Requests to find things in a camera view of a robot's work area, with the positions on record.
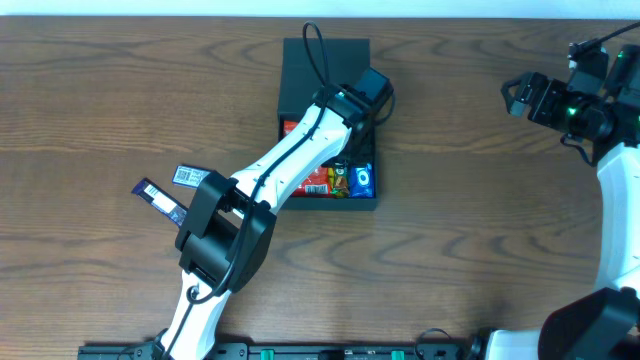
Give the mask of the blue Oreo cookie pack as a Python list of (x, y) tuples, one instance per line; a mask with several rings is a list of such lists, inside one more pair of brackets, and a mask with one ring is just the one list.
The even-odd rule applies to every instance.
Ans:
[(375, 193), (375, 177), (373, 166), (367, 163), (354, 166), (349, 170), (349, 192), (351, 198), (373, 198)]

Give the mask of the red KitKat bar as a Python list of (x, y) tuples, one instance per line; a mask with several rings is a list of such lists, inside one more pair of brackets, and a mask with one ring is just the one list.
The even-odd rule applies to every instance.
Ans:
[(350, 194), (348, 183), (348, 169), (345, 164), (336, 164), (332, 168), (332, 191), (335, 198), (347, 198)]

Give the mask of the red Hacks candy bag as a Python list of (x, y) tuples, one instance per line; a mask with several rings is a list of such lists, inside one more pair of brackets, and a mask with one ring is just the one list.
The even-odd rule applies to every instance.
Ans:
[(332, 196), (333, 182), (333, 170), (320, 166), (294, 190), (293, 196), (329, 198)]

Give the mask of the dark green box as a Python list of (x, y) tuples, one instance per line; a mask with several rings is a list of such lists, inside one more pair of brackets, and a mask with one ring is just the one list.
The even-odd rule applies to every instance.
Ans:
[[(354, 85), (370, 67), (370, 41), (364, 38), (326, 39), (326, 53), (319, 41), (309, 40), (305, 47), (300, 38), (283, 40), (283, 61), (277, 107), (278, 137), (284, 137), (284, 124), (302, 119), (311, 98), (321, 87), (318, 76), (328, 60), (330, 80), (335, 84)], [(290, 196), (284, 210), (373, 211), (378, 205), (378, 191), (373, 198), (322, 198)]]

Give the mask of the small blue candy bar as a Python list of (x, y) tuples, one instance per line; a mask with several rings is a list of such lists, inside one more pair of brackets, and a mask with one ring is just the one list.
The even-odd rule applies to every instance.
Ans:
[(209, 170), (188, 165), (178, 165), (172, 177), (174, 185), (196, 189), (210, 174)]

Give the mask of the long dark blue chocolate bar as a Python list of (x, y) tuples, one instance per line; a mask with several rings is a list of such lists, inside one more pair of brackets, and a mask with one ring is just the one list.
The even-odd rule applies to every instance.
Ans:
[(188, 211), (187, 207), (148, 178), (140, 180), (131, 193), (155, 208), (178, 228), (183, 224)]

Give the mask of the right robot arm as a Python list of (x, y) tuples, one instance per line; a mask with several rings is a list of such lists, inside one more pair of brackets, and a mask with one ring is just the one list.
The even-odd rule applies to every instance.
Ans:
[(592, 145), (603, 220), (592, 293), (552, 312), (538, 330), (493, 330), (481, 359), (636, 359), (639, 356), (639, 48), (610, 57), (599, 39), (569, 46), (566, 82), (528, 72), (503, 84), (513, 116)]

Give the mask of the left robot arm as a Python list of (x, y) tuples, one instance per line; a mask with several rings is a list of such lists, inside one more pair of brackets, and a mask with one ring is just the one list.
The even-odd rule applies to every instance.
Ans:
[(198, 185), (175, 246), (182, 293), (156, 359), (202, 359), (215, 344), (224, 307), (266, 258), (277, 213), (314, 170), (373, 127), (395, 95), (363, 85), (320, 89), (294, 130), (231, 177), (213, 171)]

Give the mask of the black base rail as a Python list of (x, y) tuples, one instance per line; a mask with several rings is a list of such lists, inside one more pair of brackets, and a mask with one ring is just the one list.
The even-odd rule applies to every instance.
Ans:
[[(219, 343), (206, 360), (480, 360), (486, 350), (478, 344), (427, 342), (418, 346), (347, 345), (247, 345)], [(160, 359), (151, 344), (129, 346), (81, 346), (78, 360)]]

